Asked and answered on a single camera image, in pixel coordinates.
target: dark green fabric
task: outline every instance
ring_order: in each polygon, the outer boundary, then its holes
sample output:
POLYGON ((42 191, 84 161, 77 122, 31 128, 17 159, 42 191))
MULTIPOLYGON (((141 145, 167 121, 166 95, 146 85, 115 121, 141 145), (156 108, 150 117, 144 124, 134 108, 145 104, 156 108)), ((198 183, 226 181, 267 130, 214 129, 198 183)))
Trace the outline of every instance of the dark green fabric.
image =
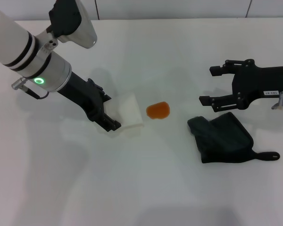
POLYGON ((195 136, 203 163, 237 163, 252 159, 272 161, 280 158, 276 152, 254 152, 252 137, 232 113, 223 114, 212 121, 202 116, 196 117, 190 119, 188 125, 195 136))

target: white tabletop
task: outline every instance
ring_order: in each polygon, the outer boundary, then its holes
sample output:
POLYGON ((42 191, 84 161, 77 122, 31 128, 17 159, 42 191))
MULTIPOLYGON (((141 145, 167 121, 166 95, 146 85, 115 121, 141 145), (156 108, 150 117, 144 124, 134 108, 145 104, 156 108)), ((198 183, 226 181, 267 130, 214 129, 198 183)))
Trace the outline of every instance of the white tabletop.
MULTIPOLYGON (((47 21, 19 22, 37 35, 47 21)), ((187 121, 223 113, 201 95, 231 92, 227 59, 283 65, 283 18, 94 21, 97 44, 56 52, 111 97, 134 92, 144 127, 106 133, 59 93, 34 100, 0 64, 0 226, 283 226, 283 111, 276 99, 232 112, 254 150, 280 160, 202 164, 187 121), (170 105, 164 120, 146 107, 170 105)), ((44 94, 35 85, 31 87, 44 94)))

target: orange object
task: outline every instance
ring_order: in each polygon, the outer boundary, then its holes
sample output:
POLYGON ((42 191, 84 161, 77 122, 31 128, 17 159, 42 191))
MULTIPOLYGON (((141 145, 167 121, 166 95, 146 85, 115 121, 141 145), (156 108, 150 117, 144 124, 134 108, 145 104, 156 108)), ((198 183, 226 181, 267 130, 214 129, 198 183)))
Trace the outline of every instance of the orange object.
POLYGON ((147 107, 146 112, 151 119, 164 119, 169 116, 170 107, 167 102, 160 102, 147 107))

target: label sticker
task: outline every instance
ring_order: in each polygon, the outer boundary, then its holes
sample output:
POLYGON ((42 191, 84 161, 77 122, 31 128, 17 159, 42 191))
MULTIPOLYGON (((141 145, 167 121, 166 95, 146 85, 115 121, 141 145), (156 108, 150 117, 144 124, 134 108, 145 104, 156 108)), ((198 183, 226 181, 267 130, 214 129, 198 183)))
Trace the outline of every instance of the label sticker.
POLYGON ((263 91, 265 96, 279 95, 279 91, 263 91))

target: green indicator light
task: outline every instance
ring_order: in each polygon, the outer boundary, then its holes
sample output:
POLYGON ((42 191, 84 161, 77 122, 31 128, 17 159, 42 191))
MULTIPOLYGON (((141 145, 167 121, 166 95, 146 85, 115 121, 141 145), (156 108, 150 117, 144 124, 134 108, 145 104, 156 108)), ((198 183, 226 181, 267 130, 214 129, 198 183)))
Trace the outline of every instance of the green indicator light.
POLYGON ((34 79, 34 82, 35 82, 35 83, 38 83, 38 84, 43 84, 43 83, 44 83, 44 79, 35 78, 35 79, 34 79))

